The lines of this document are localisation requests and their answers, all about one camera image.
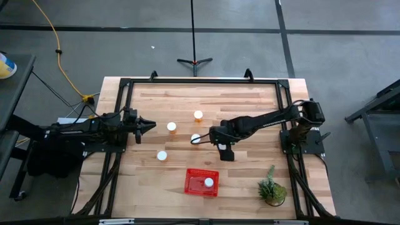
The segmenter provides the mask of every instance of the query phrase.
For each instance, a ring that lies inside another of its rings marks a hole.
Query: wooden table
[[[105,77],[97,113],[113,112],[120,77]],[[308,99],[304,79],[290,79],[292,100]],[[113,217],[130,218],[225,218],[292,219],[295,218],[288,164],[281,152],[280,125],[259,130],[249,139],[232,147],[234,162],[219,160],[211,144],[190,144],[192,134],[206,134],[222,119],[257,116],[278,109],[275,87],[268,84],[135,84],[132,108],[157,126],[136,144],[130,134],[122,156],[116,188]],[[194,122],[193,112],[201,110],[204,119]],[[168,133],[168,122],[177,124],[177,133]],[[156,159],[165,150],[168,162]],[[79,198],[75,211],[89,200],[99,184],[104,154],[85,160]],[[324,164],[314,155],[304,155],[309,187],[324,207],[335,214]],[[260,200],[257,183],[275,165],[274,180],[287,188],[288,196],[280,207]],[[218,197],[184,194],[186,168],[219,171]],[[302,209],[304,195],[299,187]]]

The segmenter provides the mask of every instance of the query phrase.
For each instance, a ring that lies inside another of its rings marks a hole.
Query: tripod base
[[[212,61],[212,58],[208,58],[208,59],[202,59],[202,60],[198,60],[198,61],[189,61],[189,60],[185,60],[185,59],[177,59],[176,61],[180,62],[180,63],[189,63],[190,65],[193,66],[193,76],[197,77],[198,76],[198,65],[200,63],[204,63],[204,62],[209,62]]]

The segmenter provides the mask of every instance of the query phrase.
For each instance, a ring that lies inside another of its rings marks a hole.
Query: yellow extension cord
[[[60,47],[60,40],[58,38],[58,34],[57,31],[55,30],[53,24],[51,23],[50,19],[46,16],[46,13],[44,13],[44,11],[40,8],[40,6],[36,3],[35,0],[32,0],[32,2],[36,5],[36,7],[40,10],[40,12],[43,14],[43,16],[47,19],[47,21],[49,22],[52,30],[54,31],[54,34],[56,35],[56,39],[57,39],[57,60],[58,60],[58,68],[60,69],[60,71],[62,72],[62,74],[64,75],[64,77],[67,79],[67,81],[70,83],[70,85],[72,86],[72,88],[82,97],[82,101],[84,103],[88,102],[90,98],[93,98],[94,95],[90,94],[90,95],[84,95],[82,94],[76,87],[75,85],[71,82],[71,80],[69,79],[69,77],[67,76],[67,74],[65,73],[63,67],[61,66],[61,47]]]

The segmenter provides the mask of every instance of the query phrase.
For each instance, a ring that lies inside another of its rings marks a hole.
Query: yellow object
[[[46,13],[44,13],[44,11],[40,8],[40,6],[36,3],[35,0],[32,0],[32,2],[36,5],[36,7],[40,10],[40,12],[43,14],[43,16],[46,18],[46,20],[48,21],[48,23],[51,26],[51,29],[54,31],[54,34],[56,35],[56,39],[57,39],[57,61],[58,61],[58,68],[60,69],[60,71],[62,72],[62,74],[65,76],[65,78],[67,79],[67,81],[70,83],[70,85],[72,86],[72,88],[82,97],[82,100],[86,103],[88,102],[88,98],[93,97],[93,95],[84,95],[82,94],[76,87],[75,85],[71,82],[71,80],[68,78],[67,74],[65,73],[63,67],[61,66],[61,46],[60,46],[60,40],[58,38],[58,34],[57,31],[55,30],[53,24],[51,23],[50,19],[46,16]]]
[[[14,75],[17,65],[0,53],[0,79],[6,79]]]

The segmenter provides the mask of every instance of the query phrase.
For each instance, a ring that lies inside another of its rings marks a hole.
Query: red plastic basket
[[[213,187],[206,187],[204,181],[211,178],[214,181]],[[219,172],[205,169],[187,169],[185,180],[185,193],[200,196],[217,197],[218,195]]]

